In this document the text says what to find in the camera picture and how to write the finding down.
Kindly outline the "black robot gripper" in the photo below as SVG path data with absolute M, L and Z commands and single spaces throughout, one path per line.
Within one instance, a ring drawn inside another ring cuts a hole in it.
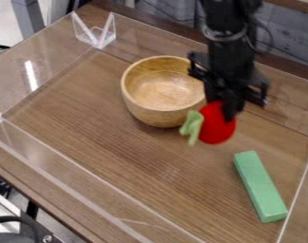
M 208 103 L 221 100 L 224 120 L 230 122 L 245 103 L 264 107 L 269 81 L 254 66 L 256 43 L 209 43 L 208 51 L 188 53 L 188 74 L 204 83 Z

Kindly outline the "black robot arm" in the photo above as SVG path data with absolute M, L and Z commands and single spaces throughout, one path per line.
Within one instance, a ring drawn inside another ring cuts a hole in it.
M 201 32 L 208 52 L 188 54 L 188 73 L 202 82 L 206 103 L 221 102 L 226 122 L 244 110 L 244 103 L 260 107 L 268 103 L 269 80 L 254 66 L 254 18 L 261 0 L 198 0 L 205 12 Z

